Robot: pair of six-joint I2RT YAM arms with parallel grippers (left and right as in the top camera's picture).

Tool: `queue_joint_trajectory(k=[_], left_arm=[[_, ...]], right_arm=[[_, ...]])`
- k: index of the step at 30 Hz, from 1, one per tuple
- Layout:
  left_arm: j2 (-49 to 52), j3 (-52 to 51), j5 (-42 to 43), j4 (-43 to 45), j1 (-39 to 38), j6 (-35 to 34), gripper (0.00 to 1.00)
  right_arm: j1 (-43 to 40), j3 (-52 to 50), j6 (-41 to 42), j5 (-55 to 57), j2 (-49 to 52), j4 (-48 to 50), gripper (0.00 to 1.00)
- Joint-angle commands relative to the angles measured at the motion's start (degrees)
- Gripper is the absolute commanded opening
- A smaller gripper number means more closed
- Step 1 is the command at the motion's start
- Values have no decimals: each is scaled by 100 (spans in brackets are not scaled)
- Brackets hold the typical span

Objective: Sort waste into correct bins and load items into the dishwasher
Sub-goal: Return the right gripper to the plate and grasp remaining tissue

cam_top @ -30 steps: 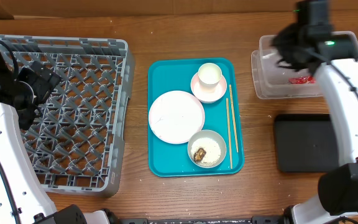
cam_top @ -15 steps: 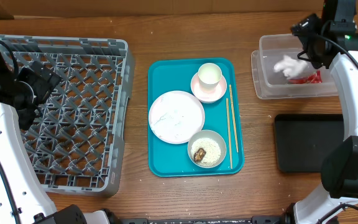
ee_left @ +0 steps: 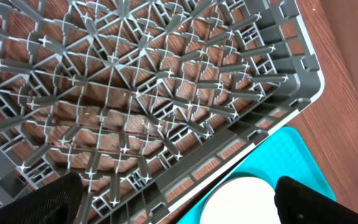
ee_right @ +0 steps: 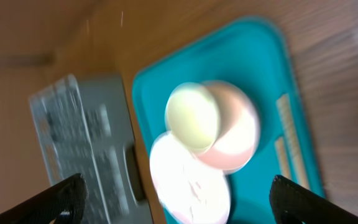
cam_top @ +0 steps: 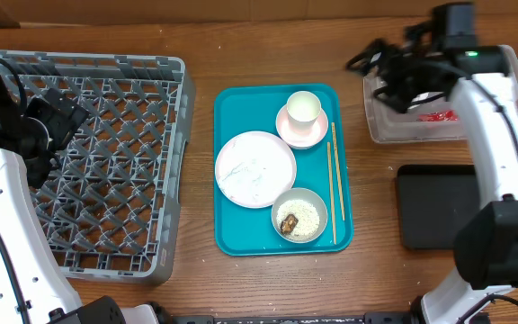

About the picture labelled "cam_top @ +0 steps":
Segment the red snack wrapper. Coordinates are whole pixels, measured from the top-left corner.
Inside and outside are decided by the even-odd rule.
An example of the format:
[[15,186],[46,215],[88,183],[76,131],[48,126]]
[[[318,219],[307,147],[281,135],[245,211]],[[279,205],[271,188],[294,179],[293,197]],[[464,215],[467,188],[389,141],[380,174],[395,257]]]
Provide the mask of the red snack wrapper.
[[452,110],[442,112],[431,112],[427,114],[420,114],[417,117],[419,122],[455,122],[458,116]]

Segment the pale green cup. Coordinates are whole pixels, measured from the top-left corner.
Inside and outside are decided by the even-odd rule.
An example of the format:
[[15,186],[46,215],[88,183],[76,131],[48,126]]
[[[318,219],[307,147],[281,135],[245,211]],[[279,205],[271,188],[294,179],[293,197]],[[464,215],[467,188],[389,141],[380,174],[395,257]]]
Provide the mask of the pale green cup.
[[318,97],[309,91],[293,93],[287,100],[286,110],[290,124],[300,130],[310,128],[321,112]]

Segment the pink small bowl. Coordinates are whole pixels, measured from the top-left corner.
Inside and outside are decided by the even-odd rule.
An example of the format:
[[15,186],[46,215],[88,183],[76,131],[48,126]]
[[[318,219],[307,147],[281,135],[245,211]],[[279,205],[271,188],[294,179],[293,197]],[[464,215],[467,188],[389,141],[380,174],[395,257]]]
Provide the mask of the pink small bowl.
[[315,122],[308,130],[296,130],[291,125],[286,106],[283,106],[276,116],[278,135],[292,149],[310,149],[317,145],[327,134],[329,121],[324,111],[321,111]]

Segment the white napkin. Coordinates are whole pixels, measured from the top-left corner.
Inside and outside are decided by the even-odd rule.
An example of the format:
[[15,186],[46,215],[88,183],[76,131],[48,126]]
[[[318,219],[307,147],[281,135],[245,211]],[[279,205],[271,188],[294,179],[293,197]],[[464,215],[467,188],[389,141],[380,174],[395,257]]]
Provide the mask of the white napkin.
[[422,93],[416,96],[412,101],[411,105],[409,106],[410,109],[415,109],[419,105],[422,104],[428,104],[430,102],[436,101],[438,99],[444,98],[444,93]]

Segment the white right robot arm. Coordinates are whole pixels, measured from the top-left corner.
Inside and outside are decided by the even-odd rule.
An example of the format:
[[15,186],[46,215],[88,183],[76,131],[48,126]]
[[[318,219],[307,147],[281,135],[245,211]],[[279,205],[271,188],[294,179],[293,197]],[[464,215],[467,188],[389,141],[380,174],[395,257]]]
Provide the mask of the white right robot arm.
[[446,99],[458,115],[474,162],[481,207],[453,244],[455,266],[396,323],[487,322],[485,307],[518,288],[518,109],[511,66],[498,46],[482,46],[474,5],[434,7],[406,29],[403,46],[374,40],[346,68],[374,73],[373,97],[397,113]]

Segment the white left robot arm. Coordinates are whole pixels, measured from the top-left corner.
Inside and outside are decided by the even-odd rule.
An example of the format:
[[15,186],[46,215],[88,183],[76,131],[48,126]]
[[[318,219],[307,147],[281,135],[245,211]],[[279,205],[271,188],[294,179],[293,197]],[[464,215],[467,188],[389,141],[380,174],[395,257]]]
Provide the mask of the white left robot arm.
[[[0,67],[11,65],[0,58]],[[89,112],[57,90],[14,101],[0,74],[0,322],[162,323],[154,303],[121,308],[103,296],[83,304],[58,267],[31,201],[58,167]]]

